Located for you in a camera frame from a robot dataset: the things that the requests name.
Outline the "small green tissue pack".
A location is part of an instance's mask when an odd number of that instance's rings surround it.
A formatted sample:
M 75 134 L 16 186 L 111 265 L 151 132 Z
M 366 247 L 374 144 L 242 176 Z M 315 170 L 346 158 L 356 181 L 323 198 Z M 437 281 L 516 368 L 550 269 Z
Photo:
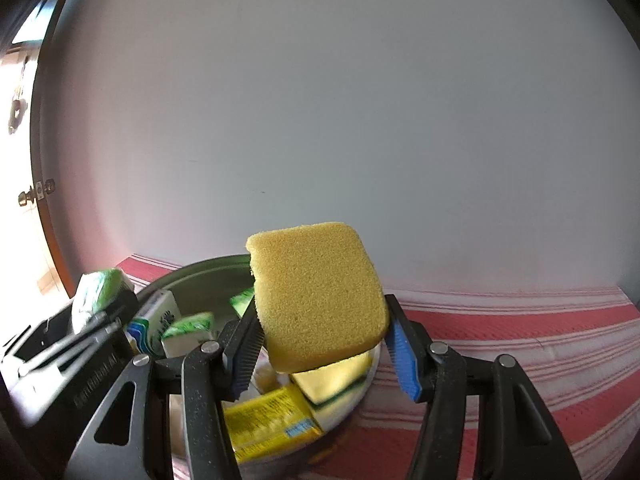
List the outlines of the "small green tissue pack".
M 166 358 L 176 358 L 185 356 L 203 342 L 215 338 L 213 313 L 201 312 L 173 322 L 163 333 L 160 343 Z

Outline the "yellow snack packet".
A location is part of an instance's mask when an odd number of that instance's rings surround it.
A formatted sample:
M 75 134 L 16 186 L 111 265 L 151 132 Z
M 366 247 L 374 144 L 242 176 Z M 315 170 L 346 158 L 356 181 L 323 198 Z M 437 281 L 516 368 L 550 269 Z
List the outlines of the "yellow snack packet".
M 239 464 L 290 452 L 323 434 L 303 393 L 292 384 L 224 408 L 224 422 Z

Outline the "large green tissue pack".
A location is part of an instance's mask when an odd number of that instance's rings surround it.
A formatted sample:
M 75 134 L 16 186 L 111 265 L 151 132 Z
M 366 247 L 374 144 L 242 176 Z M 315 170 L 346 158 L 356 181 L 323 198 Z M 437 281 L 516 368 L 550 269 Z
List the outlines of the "large green tissue pack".
M 250 306 L 254 298 L 254 287 L 250 286 L 248 289 L 239 292 L 229 299 L 229 304 L 238 318 L 242 318 L 247 308 Z

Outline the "yellow sponge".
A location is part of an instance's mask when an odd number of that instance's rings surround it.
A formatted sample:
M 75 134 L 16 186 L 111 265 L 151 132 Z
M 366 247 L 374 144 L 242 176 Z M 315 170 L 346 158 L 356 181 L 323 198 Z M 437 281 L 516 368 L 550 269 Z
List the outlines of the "yellow sponge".
M 290 379 L 312 404 L 321 405 L 366 376 L 372 362 L 373 354 L 367 351 L 315 370 L 291 374 Z
M 260 232 L 245 247 L 275 370 L 314 370 L 383 339 L 390 322 L 383 287 L 351 226 L 324 222 Z

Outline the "red white striped cloth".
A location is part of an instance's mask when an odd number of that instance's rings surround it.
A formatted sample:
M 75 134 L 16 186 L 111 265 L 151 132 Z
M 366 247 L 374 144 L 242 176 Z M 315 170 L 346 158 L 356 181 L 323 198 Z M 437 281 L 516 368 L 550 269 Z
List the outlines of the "red white striped cloth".
M 616 287 L 391 290 L 378 368 L 314 479 L 634 479 L 639 312 Z

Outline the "round metal tin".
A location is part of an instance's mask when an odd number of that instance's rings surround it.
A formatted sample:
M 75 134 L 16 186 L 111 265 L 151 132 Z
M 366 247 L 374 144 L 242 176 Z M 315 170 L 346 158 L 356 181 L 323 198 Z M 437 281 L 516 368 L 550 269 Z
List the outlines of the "round metal tin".
M 256 367 L 273 366 L 279 385 L 259 393 L 252 382 L 227 408 L 230 431 L 253 439 L 236 452 L 243 478 L 277 479 L 303 467 L 367 392 L 388 324 L 367 256 L 235 255 L 175 266 L 131 255 L 120 266 L 140 297 L 167 289 L 182 314 L 210 311 L 221 324 L 258 299 L 266 343 Z

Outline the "brown wooden door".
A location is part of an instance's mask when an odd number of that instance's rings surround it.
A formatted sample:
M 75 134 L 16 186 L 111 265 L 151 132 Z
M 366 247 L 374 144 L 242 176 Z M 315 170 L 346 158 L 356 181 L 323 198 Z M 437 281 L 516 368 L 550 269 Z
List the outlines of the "brown wooden door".
M 51 127 L 47 121 L 47 94 L 51 91 L 52 73 L 54 72 L 54 36 L 61 19 L 64 6 L 67 0 L 46 0 L 53 3 L 50 21 L 41 40 L 38 66 L 35 73 L 34 84 L 32 85 L 32 109 L 29 116 L 29 146 L 30 161 L 32 162 L 32 182 L 44 182 L 53 179 L 52 153 L 53 141 Z M 55 235 L 53 217 L 51 212 L 51 197 L 46 196 L 43 200 L 36 202 L 39 220 L 42 227 L 43 237 L 46 241 L 51 263 L 52 274 L 58 282 L 58 289 L 62 289 L 67 296 L 73 291 L 74 282 L 70 268 L 68 267 L 61 249 L 60 242 Z

